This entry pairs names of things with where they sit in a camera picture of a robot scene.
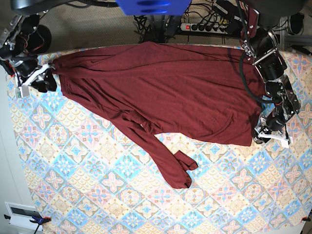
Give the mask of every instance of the power strip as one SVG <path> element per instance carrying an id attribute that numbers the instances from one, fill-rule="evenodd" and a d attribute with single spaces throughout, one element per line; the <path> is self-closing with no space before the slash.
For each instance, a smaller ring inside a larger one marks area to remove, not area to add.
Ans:
<path id="1" fill-rule="evenodd" d="M 218 24 L 211 27 L 209 24 L 205 26 L 204 24 L 198 25 L 197 23 L 182 23 L 180 29 L 185 32 L 228 34 L 225 32 L 225 26 L 219 26 Z"/>

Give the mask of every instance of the patterned tablecloth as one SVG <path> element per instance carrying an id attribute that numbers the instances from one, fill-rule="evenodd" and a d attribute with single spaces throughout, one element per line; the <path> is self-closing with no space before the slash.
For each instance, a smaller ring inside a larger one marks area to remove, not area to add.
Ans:
<path id="1" fill-rule="evenodd" d="M 45 55 L 41 62 L 60 53 Z M 172 189 L 149 155 L 109 121 L 57 92 L 8 97 L 21 163 L 44 233 L 249 234 L 297 225 L 312 208 L 312 60 L 283 53 L 302 108 L 289 150 L 157 137 L 198 162 L 189 189 Z"/>

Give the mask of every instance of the wall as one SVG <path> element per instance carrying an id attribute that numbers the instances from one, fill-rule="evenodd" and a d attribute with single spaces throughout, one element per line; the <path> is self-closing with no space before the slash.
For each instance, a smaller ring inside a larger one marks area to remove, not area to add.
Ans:
<path id="1" fill-rule="evenodd" d="M 0 234 L 28 234 L 8 224 L 5 201 L 34 206 L 20 163 L 6 91 L 5 71 L 0 67 Z"/>

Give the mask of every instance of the shirt sleeve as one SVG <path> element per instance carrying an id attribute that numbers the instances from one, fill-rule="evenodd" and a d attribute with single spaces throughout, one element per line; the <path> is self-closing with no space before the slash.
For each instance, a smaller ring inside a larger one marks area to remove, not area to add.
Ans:
<path id="1" fill-rule="evenodd" d="M 190 187 L 192 179 L 189 174 L 187 174 L 186 170 L 194 170 L 198 168 L 196 161 L 181 151 L 178 151 L 173 155 L 153 134 L 144 130 L 140 125 L 141 123 L 146 124 L 145 122 L 142 122 L 142 117 L 134 117 L 123 111 L 105 108 L 99 103 L 89 100 L 87 95 L 82 96 L 78 94 L 70 94 L 68 92 L 64 92 L 63 94 L 93 113 L 110 120 L 112 124 L 129 139 L 148 152 L 156 163 L 160 173 L 171 187 L 176 189 Z"/>
<path id="2" fill-rule="evenodd" d="M 123 121 L 126 123 L 112 121 L 112 124 L 150 154 L 167 183 L 176 189 L 189 188 L 192 179 L 186 170 L 196 169 L 197 163 L 181 151 L 173 155 L 164 144 L 153 134 L 147 133 L 138 123 Z"/>

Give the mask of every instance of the long sleeve shirt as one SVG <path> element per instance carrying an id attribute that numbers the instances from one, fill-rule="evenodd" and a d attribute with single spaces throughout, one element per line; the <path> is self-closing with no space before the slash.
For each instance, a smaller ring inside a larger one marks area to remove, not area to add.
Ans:
<path id="1" fill-rule="evenodd" d="M 241 51 L 146 42 L 87 50 L 54 61 L 63 95 L 110 120 L 150 154 L 173 188 L 189 188 L 196 162 L 172 154 L 154 135 L 182 133 L 201 141 L 250 146 L 260 105 L 238 70 Z M 246 62 L 250 89 L 263 82 Z"/>

